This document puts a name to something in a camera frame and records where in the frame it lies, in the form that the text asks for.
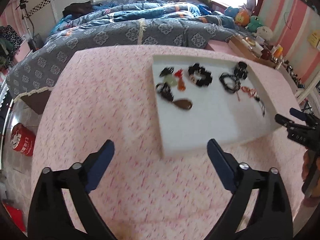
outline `green stuffed animal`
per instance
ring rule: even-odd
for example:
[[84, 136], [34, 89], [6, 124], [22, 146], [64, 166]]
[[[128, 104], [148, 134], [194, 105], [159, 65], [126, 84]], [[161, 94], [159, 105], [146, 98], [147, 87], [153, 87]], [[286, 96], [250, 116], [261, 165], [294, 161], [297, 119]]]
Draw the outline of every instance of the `green stuffed animal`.
[[247, 30], [252, 33], [255, 33], [259, 27], [263, 26], [262, 20], [258, 16], [251, 16], [250, 23], [248, 24]]

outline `fringe trim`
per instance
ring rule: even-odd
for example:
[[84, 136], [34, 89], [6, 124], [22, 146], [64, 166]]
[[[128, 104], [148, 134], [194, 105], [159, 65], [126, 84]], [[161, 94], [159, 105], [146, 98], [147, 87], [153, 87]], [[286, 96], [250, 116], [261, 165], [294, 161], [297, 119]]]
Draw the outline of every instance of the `fringe trim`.
[[31, 96], [35, 93], [41, 93], [41, 92], [44, 92], [44, 91], [52, 91], [53, 90], [53, 87], [43, 87], [43, 88], [40, 88], [40, 89], [33, 89], [31, 90], [30, 92], [24, 92], [24, 93], [21, 93], [21, 94], [18, 94], [17, 97], [13, 100], [14, 103], [16, 103], [20, 98], [24, 97], [24, 96]]
[[138, 21], [140, 23], [140, 29], [139, 29], [139, 38], [138, 38], [137, 45], [141, 45], [143, 33], [146, 31], [147, 25], [146, 25], [145, 19], [139, 19]]

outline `gray bedspread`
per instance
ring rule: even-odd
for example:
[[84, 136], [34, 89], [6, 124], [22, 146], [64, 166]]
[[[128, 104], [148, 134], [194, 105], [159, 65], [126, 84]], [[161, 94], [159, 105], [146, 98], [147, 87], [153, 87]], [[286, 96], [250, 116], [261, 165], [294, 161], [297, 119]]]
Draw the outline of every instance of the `gray bedspread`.
[[136, 44], [173, 45], [204, 49], [209, 40], [228, 41], [239, 31], [195, 18], [139, 19], [94, 27], [80, 25], [15, 65], [6, 80], [13, 98], [51, 89], [73, 54], [82, 49]]

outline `white stuffed animal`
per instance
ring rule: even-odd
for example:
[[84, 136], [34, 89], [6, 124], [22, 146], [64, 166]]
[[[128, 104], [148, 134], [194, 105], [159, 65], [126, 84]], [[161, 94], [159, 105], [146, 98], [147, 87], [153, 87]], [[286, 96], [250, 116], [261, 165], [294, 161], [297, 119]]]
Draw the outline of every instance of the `white stuffed animal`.
[[272, 39], [273, 32], [270, 28], [262, 26], [257, 29], [257, 33], [252, 33], [252, 35], [255, 37], [260, 36], [265, 41], [270, 41]]

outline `brown box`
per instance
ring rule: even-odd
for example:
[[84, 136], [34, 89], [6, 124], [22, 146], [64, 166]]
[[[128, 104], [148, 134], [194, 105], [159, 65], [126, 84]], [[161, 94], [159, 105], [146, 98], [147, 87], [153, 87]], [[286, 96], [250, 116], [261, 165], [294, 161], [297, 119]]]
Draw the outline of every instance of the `brown box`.
[[229, 41], [229, 46], [230, 48], [239, 56], [239, 57], [244, 57], [247, 58], [249, 60], [252, 60], [254, 62], [266, 65], [268, 67], [271, 68], [275, 68], [276, 64], [273, 63], [270, 60], [265, 60], [262, 58], [258, 58], [256, 57], [251, 51], [248, 50], [248, 48], [246, 46], [244, 46], [244, 44], [241, 43], [241, 41], [239, 41], [235, 36], [231, 37], [230, 41]]

